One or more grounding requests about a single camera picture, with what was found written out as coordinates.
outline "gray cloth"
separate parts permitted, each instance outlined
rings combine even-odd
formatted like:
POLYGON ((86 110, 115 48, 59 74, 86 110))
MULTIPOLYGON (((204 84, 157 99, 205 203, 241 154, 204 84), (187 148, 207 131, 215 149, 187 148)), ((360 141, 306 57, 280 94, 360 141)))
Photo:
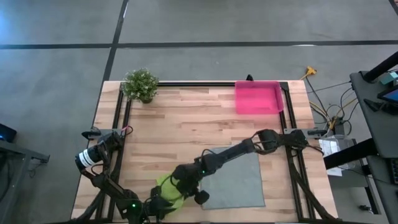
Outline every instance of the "gray cloth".
MULTIPOLYGON (((211 149, 220 153, 228 147, 211 149)), ((210 194, 202 209, 265 207, 259 158, 250 153, 225 163, 213 175, 201 181, 201 189, 210 194)))

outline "green plant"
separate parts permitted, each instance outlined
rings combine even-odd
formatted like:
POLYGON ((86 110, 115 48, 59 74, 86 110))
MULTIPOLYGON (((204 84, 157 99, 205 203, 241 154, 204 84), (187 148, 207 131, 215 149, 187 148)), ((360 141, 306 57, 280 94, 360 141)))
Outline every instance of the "green plant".
POLYGON ((122 85, 123 93, 132 100, 150 103, 156 95, 159 79, 146 68, 127 72, 122 85))

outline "pink plastic tray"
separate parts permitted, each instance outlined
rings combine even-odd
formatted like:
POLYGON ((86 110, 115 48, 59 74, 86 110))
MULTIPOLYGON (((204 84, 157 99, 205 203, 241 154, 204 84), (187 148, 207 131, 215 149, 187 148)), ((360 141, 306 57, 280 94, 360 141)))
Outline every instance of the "pink plastic tray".
POLYGON ((235 104, 238 114, 277 114, 284 109, 279 82, 237 81, 235 104))

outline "gray floor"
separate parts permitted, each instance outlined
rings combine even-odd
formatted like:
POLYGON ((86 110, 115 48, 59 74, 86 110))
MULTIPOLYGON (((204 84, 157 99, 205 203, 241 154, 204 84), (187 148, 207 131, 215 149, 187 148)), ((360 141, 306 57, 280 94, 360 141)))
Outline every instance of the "gray floor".
MULTIPOLYGON (((121 3, 3 0, 0 45, 111 43, 121 3)), ((398 17, 387 0, 130 0, 125 18, 120 42, 398 39, 398 17)), ((118 49, 110 80, 121 80, 128 70, 141 67, 161 80, 237 80, 249 73, 255 79, 291 80, 299 79, 311 65, 318 73, 310 81, 318 89, 348 81, 351 72, 368 70, 397 49, 397 45, 118 49)), ((108 55, 108 49, 0 50, 0 123, 18 130, 19 145, 51 154, 47 167, 39 167, 33 179, 26 178, 13 223, 68 220, 79 179, 74 156, 86 147, 80 133, 91 126, 108 55)), ((327 106, 339 103, 348 88, 318 94, 327 106)), ((317 114, 314 118, 322 121, 317 114)), ((370 137, 359 107, 351 122, 352 138, 370 137)), ((369 205, 363 189, 341 188, 333 181, 340 218, 387 223, 385 215, 358 210, 358 205, 369 205)))

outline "wooden table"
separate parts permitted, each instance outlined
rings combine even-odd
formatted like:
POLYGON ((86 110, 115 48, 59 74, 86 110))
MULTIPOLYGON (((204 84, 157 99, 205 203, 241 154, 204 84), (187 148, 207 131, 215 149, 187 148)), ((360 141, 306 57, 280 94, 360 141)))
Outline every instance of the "wooden table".
MULTIPOLYGON (((314 122, 303 81, 288 81, 298 128, 313 128, 314 122)), ((120 82, 105 82, 95 115, 95 126, 112 126, 120 82)), ((289 127, 289 116, 285 112, 289 127)), ((119 184, 133 190, 140 200, 149 197, 155 179, 179 164, 191 163, 206 148, 230 146, 260 129, 281 133, 278 114, 240 115, 234 108, 233 87, 160 87, 153 102, 133 101, 129 125, 134 132, 126 139, 119 184)), ((322 155, 303 151, 310 188, 330 214, 337 217, 322 155)), ((170 214, 165 222, 294 222, 297 221, 286 152, 259 156, 266 207, 202 210, 192 198, 170 214)), ((81 215, 99 192, 81 177, 72 218, 81 215)), ((304 195, 300 192, 308 217, 304 195)), ((108 210, 106 200, 104 211, 108 210)), ((114 222, 125 222, 116 210, 114 222)))

